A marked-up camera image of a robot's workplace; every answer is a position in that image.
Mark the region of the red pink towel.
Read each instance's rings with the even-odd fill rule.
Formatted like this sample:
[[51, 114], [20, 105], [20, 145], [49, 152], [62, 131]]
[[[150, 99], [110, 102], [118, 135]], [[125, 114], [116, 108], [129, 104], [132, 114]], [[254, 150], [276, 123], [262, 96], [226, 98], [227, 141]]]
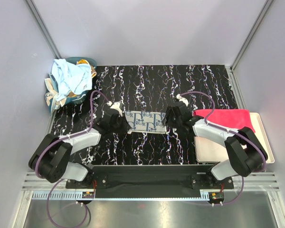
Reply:
[[242, 129], [250, 128], [254, 133], [250, 112], [246, 109], [215, 109], [208, 117], [207, 122], [221, 125], [224, 128]]

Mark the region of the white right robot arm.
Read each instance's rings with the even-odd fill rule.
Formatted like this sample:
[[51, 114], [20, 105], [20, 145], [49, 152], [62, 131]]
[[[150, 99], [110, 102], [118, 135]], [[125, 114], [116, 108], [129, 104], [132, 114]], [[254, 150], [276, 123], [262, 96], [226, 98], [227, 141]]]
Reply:
[[228, 130], [202, 116], [193, 116], [188, 105], [181, 101], [167, 107], [163, 124], [193, 137], [211, 140], [227, 150], [228, 159], [212, 166], [206, 176], [206, 183], [211, 188], [219, 187], [227, 177], [246, 177], [255, 171], [264, 171], [266, 167], [268, 155], [248, 127]]

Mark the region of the navy cream patterned towel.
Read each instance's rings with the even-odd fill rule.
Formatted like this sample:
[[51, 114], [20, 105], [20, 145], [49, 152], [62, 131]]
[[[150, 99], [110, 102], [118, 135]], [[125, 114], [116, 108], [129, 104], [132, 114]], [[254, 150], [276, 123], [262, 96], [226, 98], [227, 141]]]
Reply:
[[147, 111], [125, 111], [125, 118], [130, 125], [130, 132], [166, 134], [163, 125], [165, 113]]

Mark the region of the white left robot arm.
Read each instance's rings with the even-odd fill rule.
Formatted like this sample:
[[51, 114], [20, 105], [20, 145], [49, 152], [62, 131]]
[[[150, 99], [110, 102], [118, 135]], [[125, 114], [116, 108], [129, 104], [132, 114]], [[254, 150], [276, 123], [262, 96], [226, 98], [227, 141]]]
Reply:
[[124, 113], [106, 111], [90, 130], [60, 137], [47, 134], [30, 158], [28, 166], [38, 177], [50, 183], [69, 179], [75, 180], [82, 188], [88, 188], [93, 183], [93, 176], [84, 165], [70, 162], [70, 156], [84, 148], [98, 145], [111, 133], [127, 133], [130, 128]]

